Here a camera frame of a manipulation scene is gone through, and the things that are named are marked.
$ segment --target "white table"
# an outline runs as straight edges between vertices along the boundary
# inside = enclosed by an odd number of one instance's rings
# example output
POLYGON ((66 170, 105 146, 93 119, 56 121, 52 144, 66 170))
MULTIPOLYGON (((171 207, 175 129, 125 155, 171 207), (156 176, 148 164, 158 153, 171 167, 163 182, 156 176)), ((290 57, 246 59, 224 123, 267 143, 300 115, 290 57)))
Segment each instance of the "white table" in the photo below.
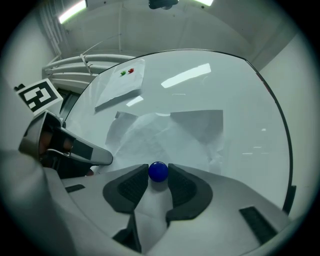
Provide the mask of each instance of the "white table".
POLYGON ((140 116, 195 110, 223 110, 225 145, 221 174, 245 183, 282 208, 291 169, 285 125, 274 98, 242 58, 186 49, 126 61, 91 82, 66 123, 69 131, 106 148, 107 133, 117 111, 140 116), (121 72, 139 59, 145 60, 140 95, 143 100, 134 103, 132 98, 126 99, 95 112, 114 70, 121 72))

